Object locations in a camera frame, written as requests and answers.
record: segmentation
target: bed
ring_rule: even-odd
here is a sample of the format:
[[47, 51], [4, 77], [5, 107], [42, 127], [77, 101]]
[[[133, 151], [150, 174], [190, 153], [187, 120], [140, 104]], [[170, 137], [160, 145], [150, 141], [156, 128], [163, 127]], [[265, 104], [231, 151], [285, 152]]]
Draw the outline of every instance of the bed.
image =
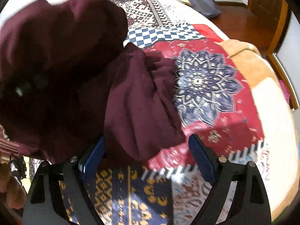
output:
[[[8, 17], [33, 1], [22, 0], [20, 4], [20, 0], [9, 0], [0, 14], [0, 27]], [[57, 4], [64, 0], [47, 1]], [[127, 13], [129, 31], [124, 45], [132, 42], [145, 52], [159, 52], [174, 58], [178, 67], [185, 68], [188, 64], [189, 70], [199, 68], [199, 64], [188, 60], [198, 58], [202, 62], [207, 58], [210, 64], [201, 65], [213, 68], [212, 63], [216, 63], [217, 71], [225, 74], [228, 80], [223, 84], [227, 93], [224, 97], [215, 95], [220, 101], [207, 95], [207, 101], [198, 107], [202, 113], [195, 110], [197, 102], [187, 98], [187, 92], [194, 93], [195, 89], [178, 87], [174, 103], [187, 136], [198, 133], [217, 154], [225, 155], [232, 162], [256, 162], [268, 193], [272, 221], [275, 220], [298, 190], [299, 158], [292, 114], [269, 63], [253, 45], [229, 40], [212, 22], [176, 0], [111, 1]], [[177, 79], [192, 75], [189, 70], [177, 71]], [[215, 78], [224, 76], [216, 76], [214, 71], [213, 74]], [[192, 79], [202, 83], [201, 79]], [[210, 104], [211, 109], [205, 108], [208, 102], [219, 107], [211, 110]], [[227, 126], [238, 130], [231, 135]], [[39, 163], [31, 160], [33, 174]], [[160, 178], [157, 175], [143, 180], [137, 178], [154, 169], [161, 174]], [[218, 222], [226, 219], [235, 185], [232, 182]], [[119, 225], [189, 225], [211, 189], [197, 170], [186, 143], [162, 150], [143, 167], [101, 169], [85, 187], [104, 223]], [[61, 189], [66, 189], [63, 182]], [[64, 201], [70, 220], [76, 222], [67, 193]]]

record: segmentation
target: screw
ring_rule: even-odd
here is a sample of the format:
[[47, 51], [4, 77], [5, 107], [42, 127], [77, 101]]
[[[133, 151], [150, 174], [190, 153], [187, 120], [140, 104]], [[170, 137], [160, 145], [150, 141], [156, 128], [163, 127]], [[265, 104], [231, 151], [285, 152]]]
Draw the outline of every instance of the screw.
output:
[[219, 157], [219, 161], [225, 163], [225, 162], [227, 162], [227, 158], [221, 156], [221, 157]]
[[16, 93], [18, 94], [19, 97], [23, 96], [23, 92], [19, 87], [16, 88]]
[[78, 160], [77, 156], [72, 156], [70, 162], [77, 162], [77, 160]]
[[253, 162], [253, 161], [250, 161], [250, 162], [249, 162], [249, 165], [250, 165], [251, 167], [255, 167], [255, 166], [256, 166], [255, 162]]
[[42, 162], [40, 163], [40, 165], [42, 165], [42, 167], [45, 167], [45, 166], [48, 165], [48, 162], [47, 162], [47, 161], [42, 161]]

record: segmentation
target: blue gripper pad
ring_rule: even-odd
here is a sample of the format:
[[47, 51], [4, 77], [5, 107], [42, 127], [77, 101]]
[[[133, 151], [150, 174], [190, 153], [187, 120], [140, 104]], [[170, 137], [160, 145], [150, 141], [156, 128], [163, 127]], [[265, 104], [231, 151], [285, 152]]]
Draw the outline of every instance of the blue gripper pad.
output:
[[205, 147], [203, 143], [202, 143], [203, 146], [202, 147], [194, 135], [191, 135], [189, 137], [188, 146], [197, 163], [198, 169], [201, 172], [203, 179], [206, 182], [209, 182], [211, 185], [214, 185], [216, 181], [216, 177], [215, 177], [216, 167], [213, 165], [212, 161], [215, 160], [211, 161], [208, 155], [209, 154], [212, 156], [215, 155], [215, 157], [213, 158], [216, 159], [217, 159], [217, 155], [212, 153], [213, 150], [211, 148]]
[[88, 151], [88, 153], [90, 154], [83, 166], [79, 166], [79, 169], [83, 172], [83, 181], [87, 181], [92, 178], [95, 175], [98, 166], [100, 165], [100, 162], [105, 153], [104, 137], [102, 137], [93, 148], [93, 150], [91, 150], [90, 152]]

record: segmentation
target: maroon fabric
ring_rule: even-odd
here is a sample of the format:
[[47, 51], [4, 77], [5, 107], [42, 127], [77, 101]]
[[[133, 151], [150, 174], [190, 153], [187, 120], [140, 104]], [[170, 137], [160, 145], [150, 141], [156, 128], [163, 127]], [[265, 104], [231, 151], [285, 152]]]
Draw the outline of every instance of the maroon fabric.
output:
[[5, 23], [1, 84], [26, 80], [32, 68], [49, 80], [0, 100], [0, 123], [20, 154], [65, 161], [103, 133], [108, 157], [129, 163], [184, 142], [172, 103], [174, 61], [124, 49], [126, 35], [124, 10], [107, 0], [38, 0]]

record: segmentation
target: person's hand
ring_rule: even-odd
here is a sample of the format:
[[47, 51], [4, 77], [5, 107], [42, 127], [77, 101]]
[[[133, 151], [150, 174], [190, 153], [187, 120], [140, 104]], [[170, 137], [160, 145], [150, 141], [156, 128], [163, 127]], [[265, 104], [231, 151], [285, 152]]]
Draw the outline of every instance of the person's hand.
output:
[[26, 199], [25, 191], [13, 177], [6, 163], [0, 163], [0, 193], [6, 193], [4, 202], [6, 202], [9, 208], [20, 209], [24, 206]]

